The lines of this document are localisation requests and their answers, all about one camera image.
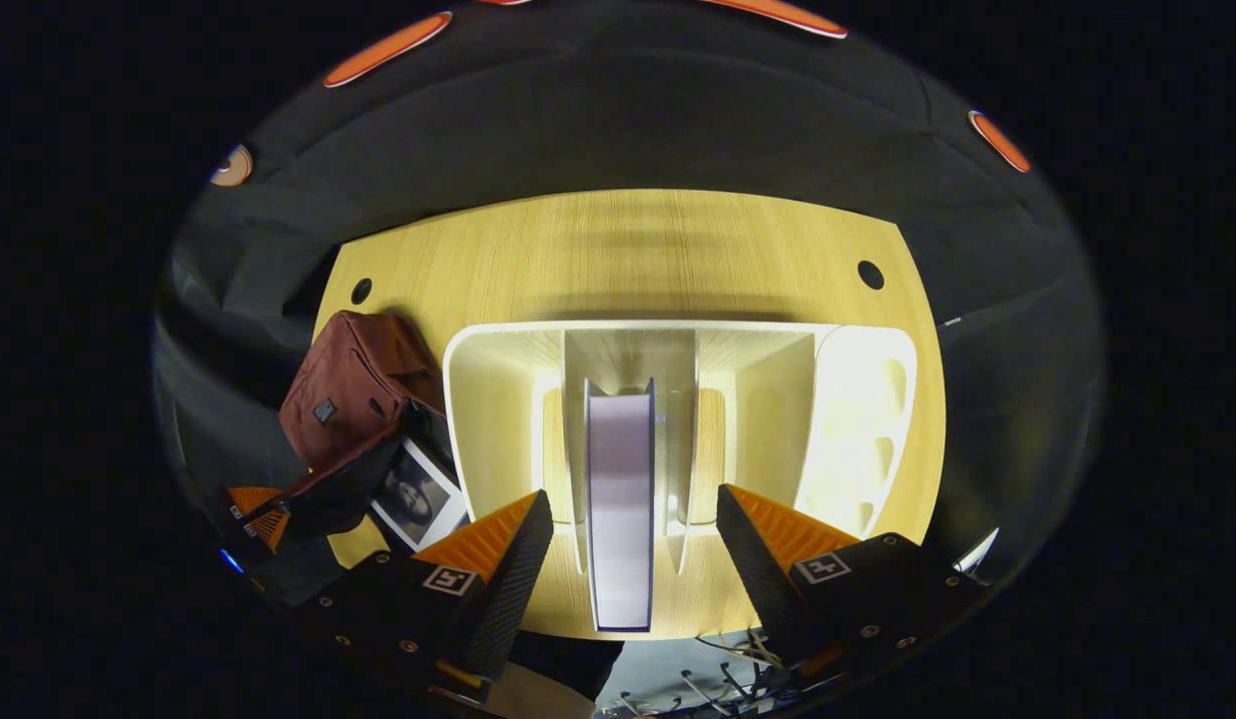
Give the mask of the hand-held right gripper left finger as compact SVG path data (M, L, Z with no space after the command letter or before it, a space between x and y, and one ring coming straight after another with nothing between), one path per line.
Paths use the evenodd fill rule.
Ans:
M534 490L412 555L373 552L313 597L313 637L398 691L485 704L552 535Z

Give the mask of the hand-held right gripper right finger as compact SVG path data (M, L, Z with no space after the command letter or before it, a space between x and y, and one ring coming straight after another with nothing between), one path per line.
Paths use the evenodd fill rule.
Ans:
M717 528L796 681L873 678L988 602L986 584L908 537L853 537L738 486L718 488Z

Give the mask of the white bookshelf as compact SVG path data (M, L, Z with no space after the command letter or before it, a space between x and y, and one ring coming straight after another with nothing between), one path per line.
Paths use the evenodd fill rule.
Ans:
M946 431L934 332L847 324L472 325L442 355L454 460L472 518L545 490L550 549L531 633L679 640L758 625L718 531L721 486L853 537L923 540ZM583 478L583 385L653 390L656 410L646 624L598 620Z

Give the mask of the black portrait cover book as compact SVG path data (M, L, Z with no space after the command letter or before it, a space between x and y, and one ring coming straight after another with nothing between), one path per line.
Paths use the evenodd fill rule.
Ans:
M430 547L471 523L452 469L412 439L400 441L370 515L391 546L409 552Z

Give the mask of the blue book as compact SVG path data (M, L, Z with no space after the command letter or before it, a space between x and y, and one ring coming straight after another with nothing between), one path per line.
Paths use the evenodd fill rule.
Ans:
M655 403L585 381L583 478L592 623L598 633L653 628Z

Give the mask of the maroon schoolbag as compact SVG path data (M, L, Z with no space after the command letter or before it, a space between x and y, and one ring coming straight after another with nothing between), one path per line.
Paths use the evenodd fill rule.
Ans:
M426 414L446 415L442 372L417 324L396 314L335 313L300 364L279 420L310 469L290 487L286 537L357 528Z

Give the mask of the tan cardboard box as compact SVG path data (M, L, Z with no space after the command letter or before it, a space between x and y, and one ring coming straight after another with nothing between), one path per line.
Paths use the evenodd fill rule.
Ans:
M519 663L506 663L485 700L503 719L595 719L596 704L577 691Z

